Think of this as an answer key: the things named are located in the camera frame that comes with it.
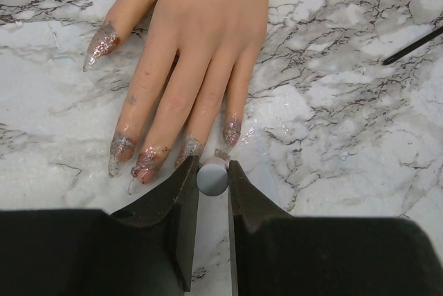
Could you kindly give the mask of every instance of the acrylic nail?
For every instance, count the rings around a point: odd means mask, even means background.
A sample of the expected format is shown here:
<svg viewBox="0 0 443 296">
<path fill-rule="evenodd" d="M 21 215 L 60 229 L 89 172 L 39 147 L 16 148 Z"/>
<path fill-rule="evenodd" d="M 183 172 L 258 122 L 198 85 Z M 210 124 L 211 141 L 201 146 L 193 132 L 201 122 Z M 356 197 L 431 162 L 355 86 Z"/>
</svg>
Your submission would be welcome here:
<svg viewBox="0 0 443 296">
<path fill-rule="evenodd" d="M 242 121 L 233 117 L 223 130 L 224 142 L 230 147 L 234 147 L 242 132 Z"/>
<path fill-rule="evenodd" d="M 137 163 L 131 170 L 131 175 L 142 184 L 151 182 L 169 153 L 166 147 L 149 147 L 138 155 Z"/>
<path fill-rule="evenodd" d="M 190 136 L 186 138 L 184 144 L 180 148 L 179 155 L 175 160 L 175 168 L 180 167 L 188 156 L 201 156 L 203 150 L 203 146 L 200 145 L 200 142 L 195 137 Z"/>
<path fill-rule="evenodd" d="M 84 58 L 83 71 L 91 69 L 98 59 L 103 55 L 110 54 L 119 44 L 120 38 L 112 24 L 108 22 L 101 25 L 89 43 Z"/>
<path fill-rule="evenodd" d="M 125 163 L 132 158 L 134 150 L 135 144 L 133 140 L 121 133 L 116 132 L 114 134 L 109 149 L 109 153 L 111 154 L 108 164 L 109 177 L 113 178 L 118 175 L 121 169 L 125 166 Z"/>
</svg>

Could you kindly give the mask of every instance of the marble countertop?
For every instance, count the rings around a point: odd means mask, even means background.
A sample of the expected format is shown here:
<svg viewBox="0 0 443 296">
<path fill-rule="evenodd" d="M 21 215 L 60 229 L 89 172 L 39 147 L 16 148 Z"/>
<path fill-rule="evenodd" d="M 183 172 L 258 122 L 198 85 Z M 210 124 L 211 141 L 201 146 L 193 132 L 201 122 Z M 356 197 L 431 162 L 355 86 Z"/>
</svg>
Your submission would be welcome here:
<svg viewBox="0 0 443 296">
<path fill-rule="evenodd" d="M 129 195 L 109 143 L 146 26 L 84 74 L 114 0 L 0 0 L 0 208 L 100 207 Z M 443 45 L 381 60 L 440 24 L 443 0 L 270 0 L 233 152 L 293 215 L 402 216 L 443 258 Z M 211 135 L 217 141 L 220 124 Z M 172 171 L 168 161 L 159 181 Z M 227 195 L 200 200 L 190 295 L 230 295 Z"/>
</svg>

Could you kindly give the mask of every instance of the marble surface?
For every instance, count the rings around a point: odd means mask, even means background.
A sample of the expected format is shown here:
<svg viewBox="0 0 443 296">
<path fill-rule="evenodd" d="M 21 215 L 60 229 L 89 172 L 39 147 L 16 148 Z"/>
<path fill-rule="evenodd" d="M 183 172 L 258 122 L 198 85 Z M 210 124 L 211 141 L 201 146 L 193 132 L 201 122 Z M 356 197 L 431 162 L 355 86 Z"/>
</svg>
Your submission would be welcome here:
<svg viewBox="0 0 443 296">
<path fill-rule="evenodd" d="M 107 177 L 146 26 L 82 72 L 113 2 L 0 0 L 1 209 L 112 212 L 149 190 L 127 194 L 131 166 Z M 233 158 L 293 215 L 402 216 L 443 258 L 442 38 L 380 65 L 443 25 L 442 10 L 443 0 L 270 0 Z M 230 295 L 226 194 L 202 196 L 199 213 L 190 295 Z"/>
</svg>

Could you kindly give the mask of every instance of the pinky finger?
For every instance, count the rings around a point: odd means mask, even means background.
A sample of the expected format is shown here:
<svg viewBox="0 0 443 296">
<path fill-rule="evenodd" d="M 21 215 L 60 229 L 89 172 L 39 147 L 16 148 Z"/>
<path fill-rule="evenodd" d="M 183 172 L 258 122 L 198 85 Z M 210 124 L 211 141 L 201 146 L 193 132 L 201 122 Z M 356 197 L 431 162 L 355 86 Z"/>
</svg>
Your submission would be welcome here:
<svg viewBox="0 0 443 296">
<path fill-rule="evenodd" d="M 247 48 L 236 61 L 226 89 L 226 121 L 223 130 L 224 142 L 234 147 L 242 132 L 244 106 L 248 97 L 249 81 L 257 60 L 259 48 Z"/>
</svg>

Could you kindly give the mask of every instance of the skin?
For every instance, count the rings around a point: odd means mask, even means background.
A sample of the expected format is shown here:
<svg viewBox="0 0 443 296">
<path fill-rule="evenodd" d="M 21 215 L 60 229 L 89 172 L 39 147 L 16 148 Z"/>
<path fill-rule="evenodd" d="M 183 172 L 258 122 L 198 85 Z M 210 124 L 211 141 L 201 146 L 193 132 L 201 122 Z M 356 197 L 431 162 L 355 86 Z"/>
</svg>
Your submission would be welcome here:
<svg viewBox="0 0 443 296">
<path fill-rule="evenodd" d="M 105 18 L 105 24 L 110 24 L 118 36 L 111 41 L 124 43 L 155 1 L 145 47 L 114 136 L 128 138 L 133 146 L 143 141 L 132 170 L 141 183 L 156 177 L 185 123 L 185 138 L 197 141 L 198 154 L 203 151 L 225 95 L 223 137 L 227 145 L 235 145 L 248 83 L 266 37 L 268 12 L 268 0 L 116 0 Z M 94 44 L 88 48 L 89 57 L 97 39 Z M 116 47 L 108 48 L 106 54 Z M 179 60 L 154 111 L 176 55 Z M 141 138 L 150 113 L 155 113 L 154 123 L 146 138 Z M 113 165 L 109 174 L 115 176 L 133 152 L 124 147 L 116 149 L 114 142 L 111 146 Z M 192 151 L 189 145 L 182 146 Z M 180 152 L 177 165 L 183 154 Z"/>
</svg>

